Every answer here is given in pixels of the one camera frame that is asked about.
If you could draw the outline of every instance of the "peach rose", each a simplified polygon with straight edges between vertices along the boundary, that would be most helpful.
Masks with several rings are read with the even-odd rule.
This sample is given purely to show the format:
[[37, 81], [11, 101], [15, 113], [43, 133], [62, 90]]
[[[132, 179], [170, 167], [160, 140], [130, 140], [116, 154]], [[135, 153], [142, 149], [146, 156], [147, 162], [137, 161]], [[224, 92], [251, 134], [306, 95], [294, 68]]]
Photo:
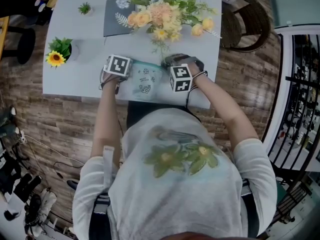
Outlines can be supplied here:
[[148, 11], [138, 12], [135, 21], [139, 28], [147, 25], [151, 21], [150, 13]]
[[211, 18], [205, 18], [202, 21], [202, 27], [204, 30], [211, 31], [215, 26], [214, 21]]
[[201, 24], [195, 24], [192, 29], [191, 29], [191, 34], [193, 36], [199, 37], [204, 33], [204, 28], [202, 27]]
[[133, 11], [129, 17], [128, 17], [128, 24], [131, 27], [136, 27], [137, 26], [137, 21], [136, 21], [136, 17], [137, 17], [137, 13], [135, 11]]

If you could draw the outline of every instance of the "small plant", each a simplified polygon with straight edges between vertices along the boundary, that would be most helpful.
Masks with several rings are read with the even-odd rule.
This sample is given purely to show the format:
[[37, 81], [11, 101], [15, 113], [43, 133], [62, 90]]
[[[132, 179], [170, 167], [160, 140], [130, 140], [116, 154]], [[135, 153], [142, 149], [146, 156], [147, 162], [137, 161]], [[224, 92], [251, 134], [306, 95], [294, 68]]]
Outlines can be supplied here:
[[46, 62], [48, 62], [51, 67], [59, 67], [62, 64], [65, 64], [66, 60], [71, 55], [71, 41], [72, 39], [55, 38], [52, 42], [49, 43], [50, 52], [46, 54]]
[[79, 13], [86, 15], [91, 10], [91, 5], [88, 2], [84, 2], [80, 7], [78, 7]]

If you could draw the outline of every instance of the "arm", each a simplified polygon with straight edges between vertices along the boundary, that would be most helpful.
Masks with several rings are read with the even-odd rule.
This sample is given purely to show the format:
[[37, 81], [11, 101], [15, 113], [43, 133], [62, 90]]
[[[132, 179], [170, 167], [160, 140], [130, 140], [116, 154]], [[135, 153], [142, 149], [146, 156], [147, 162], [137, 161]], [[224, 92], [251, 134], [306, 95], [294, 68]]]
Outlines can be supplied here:
[[117, 79], [113, 79], [103, 87], [95, 119], [91, 157], [102, 156], [104, 146], [114, 147], [113, 163], [119, 167], [121, 148], [115, 97], [117, 83]]
[[[188, 67], [193, 76], [200, 72], [195, 63], [189, 64]], [[219, 117], [225, 123], [232, 150], [241, 141], [259, 138], [245, 113], [226, 91], [204, 74], [199, 75], [193, 82], [208, 98]]]

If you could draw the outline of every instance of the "black metal rack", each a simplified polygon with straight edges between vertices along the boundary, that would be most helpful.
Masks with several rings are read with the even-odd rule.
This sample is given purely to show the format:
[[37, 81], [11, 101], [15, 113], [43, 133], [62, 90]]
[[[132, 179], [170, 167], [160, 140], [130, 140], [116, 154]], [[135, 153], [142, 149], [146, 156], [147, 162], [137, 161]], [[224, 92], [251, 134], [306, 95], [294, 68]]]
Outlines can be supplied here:
[[[288, 214], [307, 195], [304, 184], [302, 182], [299, 186], [297, 184], [304, 177], [320, 139], [320, 127], [318, 127], [313, 143], [309, 142], [310, 132], [315, 126], [315, 114], [320, 116], [320, 111], [316, 110], [320, 90], [319, 37], [316, 36], [316, 43], [312, 44], [310, 35], [292, 36], [292, 51], [291, 76], [286, 77], [286, 81], [290, 81], [290, 86], [285, 112], [277, 131], [277, 138], [268, 154], [277, 179], [281, 178], [278, 182], [287, 187], [286, 195], [277, 205], [272, 224]], [[296, 163], [302, 151], [306, 152], [307, 144], [310, 144], [308, 154], [300, 169], [297, 169]], [[288, 161], [290, 156], [291, 159], [294, 156], [295, 158], [288, 166], [286, 163], [290, 162]]]

